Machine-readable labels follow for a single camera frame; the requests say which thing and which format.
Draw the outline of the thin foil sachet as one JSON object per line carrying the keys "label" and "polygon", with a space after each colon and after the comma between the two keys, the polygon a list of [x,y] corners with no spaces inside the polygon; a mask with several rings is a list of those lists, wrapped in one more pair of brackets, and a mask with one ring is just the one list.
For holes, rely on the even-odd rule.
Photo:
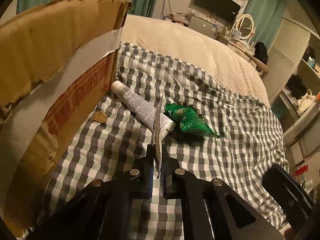
{"label": "thin foil sachet", "polygon": [[162,167],[162,132],[161,132],[161,107],[162,107],[163,97],[160,98],[159,103],[155,110],[155,116],[153,121],[153,145],[155,150],[155,162],[158,180],[161,174]]}

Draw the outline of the white ointment tube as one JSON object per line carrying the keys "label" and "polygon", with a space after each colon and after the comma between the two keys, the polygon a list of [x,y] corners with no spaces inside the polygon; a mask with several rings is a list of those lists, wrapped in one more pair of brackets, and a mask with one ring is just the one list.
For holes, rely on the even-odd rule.
{"label": "white ointment tube", "polygon": [[111,85],[111,90],[152,132],[156,111],[159,111],[159,128],[161,130],[162,139],[174,129],[175,123],[162,113],[161,102],[155,107],[120,81],[114,81]]}

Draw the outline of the green plastic wrapper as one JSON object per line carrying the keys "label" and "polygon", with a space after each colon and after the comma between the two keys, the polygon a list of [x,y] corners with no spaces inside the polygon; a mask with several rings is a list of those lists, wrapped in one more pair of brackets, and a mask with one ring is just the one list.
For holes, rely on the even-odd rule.
{"label": "green plastic wrapper", "polygon": [[165,115],[178,125],[182,133],[203,137],[222,137],[209,127],[194,107],[167,103]]}

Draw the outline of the checkered grey white cloth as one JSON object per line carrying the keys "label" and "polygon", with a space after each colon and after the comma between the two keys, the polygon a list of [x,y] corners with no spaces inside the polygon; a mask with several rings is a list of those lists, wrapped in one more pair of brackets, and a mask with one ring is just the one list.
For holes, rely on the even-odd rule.
{"label": "checkered grey white cloth", "polygon": [[[139,94],[156,105],[163,99],[163,134],[170,154],[187,170],[219,177],[248,201],[274,228],[285,219],[263,189],[263,173],[274,163],[287,165],[282,129],[261,101],[235,94],[199,68],[126,43],[119,52],[118,79],[126,95]],[[59,162],[47,189],[48,212],[57,213],[90,179],[110,179],[145,155],[147,128],[113,93],[97,105],[107,115],[99,124],[86,119]]]}

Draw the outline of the white shelf unit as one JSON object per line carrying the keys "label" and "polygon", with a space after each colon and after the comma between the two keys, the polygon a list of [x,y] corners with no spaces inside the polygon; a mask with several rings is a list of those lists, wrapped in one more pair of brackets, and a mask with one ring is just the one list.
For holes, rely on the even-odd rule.
{"label": "white shelf unit", "polygon": [[280,120],[284,145],[299,143],[307,154],[318,148],[319,37],[304,25],[283,18],[268,49],[269,73],[263,78],[270,105]]}

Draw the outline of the wooden chair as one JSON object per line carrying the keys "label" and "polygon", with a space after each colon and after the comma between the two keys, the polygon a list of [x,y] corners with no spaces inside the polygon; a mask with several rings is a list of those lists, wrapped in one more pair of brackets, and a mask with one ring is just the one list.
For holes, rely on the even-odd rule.
{"label": "wooden chair", "polygon": [[268,68],[268,66],[266,64],[264,64],[263,62],[261,62],[260,60],[258,60],[254,56],[252,56],[250,53],[245,52],[245,55],[249,58],[249,61],[252,61],[256,65],[256,67],[261,72],[263,72],[264,75],[267,75],[270,72],[270,69]]}

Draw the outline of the black backpack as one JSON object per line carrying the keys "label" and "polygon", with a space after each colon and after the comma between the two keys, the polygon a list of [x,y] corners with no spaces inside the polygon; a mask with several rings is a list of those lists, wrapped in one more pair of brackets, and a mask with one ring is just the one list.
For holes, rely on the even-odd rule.
{"label": "black backpack", "polygon": [[257,42],[254,46],[255,51],[254,51],[254,57],[261,61],[264,64],[267,64],[268,60],[268,54],[267,54],[267,49],[263,42]]}

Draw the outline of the brown cardboard box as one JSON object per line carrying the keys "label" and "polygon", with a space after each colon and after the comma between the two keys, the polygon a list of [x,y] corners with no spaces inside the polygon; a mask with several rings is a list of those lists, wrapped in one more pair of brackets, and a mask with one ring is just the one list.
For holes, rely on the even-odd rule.
{"label": "brown cardboard box", "polygon": [[55,0],[1,25],[1,222],[36,223],[52,173],[110,89],[130,0]]}

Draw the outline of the white dressing table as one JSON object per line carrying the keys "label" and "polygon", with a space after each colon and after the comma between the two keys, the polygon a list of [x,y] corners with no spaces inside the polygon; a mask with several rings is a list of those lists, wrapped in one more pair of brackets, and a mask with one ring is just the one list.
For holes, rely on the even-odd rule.
{"label": "white dressing table", "polygon": [[221,35],[218,35],[217,40],[220,43],[226,45],[228,48],[230,48],[232,51],[234,51],[238,55],[244,57],[245,59],[248,59],[250,56],[253,56],[253,52],[248,48],[246,48],[245,46],[238,45],[237,43],[234,43]]}

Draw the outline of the round white mirror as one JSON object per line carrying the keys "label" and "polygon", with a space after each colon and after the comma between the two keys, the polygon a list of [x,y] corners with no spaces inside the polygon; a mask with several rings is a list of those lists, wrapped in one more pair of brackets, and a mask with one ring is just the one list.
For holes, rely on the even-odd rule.
{"label": "round white mirror", "polygon": [[237,32],[239,32],[238,39],[247,40],[254,34],[254,20],[250,14],[243,14],[237,18],[234,27]]}

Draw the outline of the grey mini fridge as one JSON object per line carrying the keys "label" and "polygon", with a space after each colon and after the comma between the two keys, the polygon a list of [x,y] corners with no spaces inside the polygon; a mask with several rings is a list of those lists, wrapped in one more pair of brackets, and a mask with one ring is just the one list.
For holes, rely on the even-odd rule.
{"label": "grey mini fridge", "polygon": [[191,16],[188,28],[211,38],[214,38],[217,31],[214,24],[195,15]]}

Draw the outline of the right green curtain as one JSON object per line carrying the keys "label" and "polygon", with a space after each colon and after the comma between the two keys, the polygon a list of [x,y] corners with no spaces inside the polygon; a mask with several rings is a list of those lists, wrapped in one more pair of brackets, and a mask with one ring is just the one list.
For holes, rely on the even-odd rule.
{"label": "right green curtain", "polygon": [[249,0],[245,13],[252,16],[255,27],[251,41],[270,48],[286,7],[286,0]]}

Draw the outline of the black wall television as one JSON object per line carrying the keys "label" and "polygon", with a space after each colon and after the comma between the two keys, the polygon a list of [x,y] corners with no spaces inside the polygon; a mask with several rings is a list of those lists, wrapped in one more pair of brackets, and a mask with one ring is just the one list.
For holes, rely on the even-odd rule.
{"label": "black wall television", "polygon": [[228,23],[235,21],[240,10],[240,5],[233,0],[194,0],[194,5],[206,9]]}

